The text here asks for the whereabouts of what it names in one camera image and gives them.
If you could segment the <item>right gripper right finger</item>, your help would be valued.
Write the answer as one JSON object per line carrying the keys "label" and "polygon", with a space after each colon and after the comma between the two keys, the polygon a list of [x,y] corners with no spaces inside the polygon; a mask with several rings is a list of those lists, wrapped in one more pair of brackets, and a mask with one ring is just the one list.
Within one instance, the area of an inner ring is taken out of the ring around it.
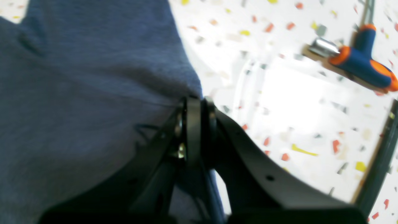
{"label": "right gripper right finger", "polygon": [[310,187],[278,166],[246,132],[202,103],[202,156],[225,182],[229,224],[365,224],[360,210]]}

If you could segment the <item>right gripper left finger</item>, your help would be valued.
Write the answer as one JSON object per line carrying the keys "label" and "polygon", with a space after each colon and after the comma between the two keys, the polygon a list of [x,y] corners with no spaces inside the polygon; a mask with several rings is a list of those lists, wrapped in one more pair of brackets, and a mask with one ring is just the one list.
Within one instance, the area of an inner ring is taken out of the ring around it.
{"label": "right gripper left finger", "polygon": [[116,174],[91,190],[50,208],[40,224],[175,223],[168,209],[180,169],[201,157],[201,101],[185,98],[175,112]]}

